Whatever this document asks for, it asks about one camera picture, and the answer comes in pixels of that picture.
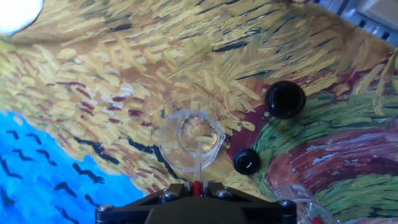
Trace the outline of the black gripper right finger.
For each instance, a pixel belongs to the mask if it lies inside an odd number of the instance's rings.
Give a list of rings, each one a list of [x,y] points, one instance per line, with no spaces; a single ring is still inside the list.
[[[226,223],[296,224],[297,205],[282,199],[268,202],[220,182],[203,182],[204,209]]]

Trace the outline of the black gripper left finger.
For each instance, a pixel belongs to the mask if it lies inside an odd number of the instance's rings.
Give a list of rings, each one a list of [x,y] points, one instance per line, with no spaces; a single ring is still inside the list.
[[[166,189],[121,207],[101,205],[95,210],[95,224],[145,223],[153,208],[190,196],[192,196],[191,182],[171,184]]]

